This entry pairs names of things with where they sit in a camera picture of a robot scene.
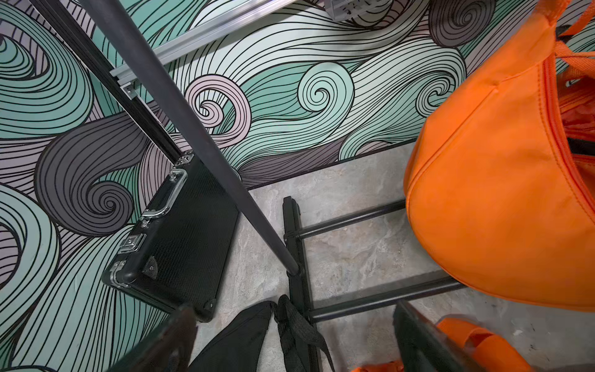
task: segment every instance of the pink swirl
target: pink swirl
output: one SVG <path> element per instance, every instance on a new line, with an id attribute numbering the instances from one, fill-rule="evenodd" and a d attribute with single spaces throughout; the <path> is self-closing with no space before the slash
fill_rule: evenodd
<path id="1" fill-rule="evenodd" d="M 200 94 L 206 90 L 224 94 L 236 110 L 236 119 L 231 129 L 211 137 L 221 149 L 239 143 L 248 134 L 252 121 L 250 105 L 244 92 L 234 82 L 219 75 L 203 75 L 191 82 L 186 89 L 186 100 L 206 128 L 216 127 L 223 122 L 223 110 L 219 104 L 211 100 L 199 102 Z"/>

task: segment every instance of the metal bracket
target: metal bracket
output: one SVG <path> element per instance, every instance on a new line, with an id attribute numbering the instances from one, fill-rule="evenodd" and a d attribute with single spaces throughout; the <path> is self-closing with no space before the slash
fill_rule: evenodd
<path id="1" fill-rule="evenodd" d="M 194 152 L 192 152 L 192 150 L 186 151 L 184 153 L 184 155 L 182 155 L 178 159 L 178 161 L 176 161 L 176 163 L 174 164 L 174 168 L 179 168 L 179 167 L 181 167 L 183 165 L 186 165 L 186 164 L 190 163 L 193 158 L 194 158 Z"/>
<path id="2" fill-rule="evenodd" d="M 197 50 L 203 45 L 228 35 L 235 30 L 251 24 L 274 11 L 290 5 L 295 0 L 246 0 L 232 9 L 198 24 L 167 43 L 153 49 L 161 65 L 175 61 L 184 54 Z M 110 71 L 118 78 L 118 84 L 124 86 L 136 80 L 136 75 L 128 64 L 124 63 Z"/>
<path id="3" fill-rule="evenodd" d="M 122 89 L 124 94 L 126 94 L 126 96 L 130 100 L 137 97 L 136 90 L 134 89 L 134 86 L 132 85 L 132 83 L 126 83 L 126 84 L 122 85 L 120 88 Z"/>
<path id="4" fill-rule="evenodd" d="M 122 270 L 122 268 L 124 267 L 125 263 L 126 263 L 126 260 L 116 261 L 116 262 L 114 262 L 114 264 L 112 265 L 112 267 L 109 269 L 109 281 L 116 288 L 120 288 L 121 289 L 121 288 L 128 288 L 129 287 L 128 284 L 118 282 L 118 280 L 115 277 L 116 273 L 118 271 Z"/>
<path id="5" fill-rule="evenodd" d="M 145 234 L 138 234 L 138 235 L 128 235 L 122 242 L 120 243 L 120 248 L 118 249 L 118 254 L 124 253 L 131 253 L 136 252 L 139 250 L 140 245 L 145 240 Z"/>

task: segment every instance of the black bag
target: black bag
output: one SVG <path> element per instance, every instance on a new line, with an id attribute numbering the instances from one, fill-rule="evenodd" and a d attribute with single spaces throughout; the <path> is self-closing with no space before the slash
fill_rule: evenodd
<path id="1" fill-rule="evenodd" d="M 333 360 L 324 337 L 293 306 L 286 295 L 278 304 L 264 301 L 242 310 L 231 323 L 205 346 L 188 367 L 189 372 L 256 372 L 262 342 L 271 314 L 275 315 L 287 372 L 308 372 L 308 361 L 296 349 L 296 339 L 325 353 L 334 372 Z"/>
<path id="2" fill-rule="evenodd" d="M 101 279 L 166 312 L 190 303 L 199 321 L 211 321 L 238 215 L 200 159 L 185 152 Z"/>

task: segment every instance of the orange bag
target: orange bag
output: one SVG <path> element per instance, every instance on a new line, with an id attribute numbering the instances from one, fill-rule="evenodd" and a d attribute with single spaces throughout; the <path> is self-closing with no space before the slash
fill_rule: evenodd
<path id="1" fill-rule="evenodd" d="M 428 117 L 404 183 L 413 231 L 454 278 L 513 301 L 594 311 L 595 157 L 573 156 L 566 138 L 595 142 L 595 52 L 557 39 L 569 3 L 540 0 Z M 561 36 L 593 14 L 595 0 Z M 569 64 L 559 76 L 556 58 Z"/>
<path id="2" fill-rule="evenodd" d="M 459 318 L 445 318 L 437 325 L 458 347 L 487 372 L 530 372 L 533 369 L 504 338 Z M 406 372 L 401 360 L 368 365 L 352 372 Z"/>

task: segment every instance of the orange strap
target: orange strap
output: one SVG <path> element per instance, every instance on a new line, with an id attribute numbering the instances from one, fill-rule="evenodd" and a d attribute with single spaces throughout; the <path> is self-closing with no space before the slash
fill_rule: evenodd
<path id="1" fill-rule="evenodd" d="M 531 366 L 504 338 L 463 319 L 445 318 L 437 327 L 458 347 L 471 348 L 473 359 L 488 372 L 530 372 Z"/>
<path id="2" fill-rule="evenodd" d="M 563 59 L 569 65 L 566 71 L 560 74 L 559 80 L 568 81 L 580 79 L 584 76 L 595 79 L 595 60 L 590 59 L 590 57 L 595 57 L 595 52 L 575 53 L 566 44 L 557 41 L 554 53 L 556 57 Z"/>
<path id="3" fill-rule="evenodd" d="M 562 15 L 568 4 L 568 0 L 540 0 L 538 9 L 552 21 L 553 19 L 557 20 Z M 585 28 L 593 16 L 595 16 L 595 0 L 591 0 L 591 4 L 581 14 L 578 21 L 560 36 L 576 35 Z M 582 79 L 585 76 L 595 79 L 595 60 L 590 59 L 591 57 L 595 57 L 595 52 L 573 52 L 565 43 L 557 41 L 554 47 L 554 53 L 557 58 L 563 59 L 569 65 L 558 76 L 560 87 L 563 87 L 568 80 Z"/>
<path id="4" fill-rule="evenodd" d="M 581 17 L 576 21 L 570 28 L 564 31 L 560 36 L 574 36 L 582 29 L 585 28 L 586 25 L 591 21 L 591 19 L 595 16 L 595 1 L 591 1 L 587 10 L 581 14 Z"/>

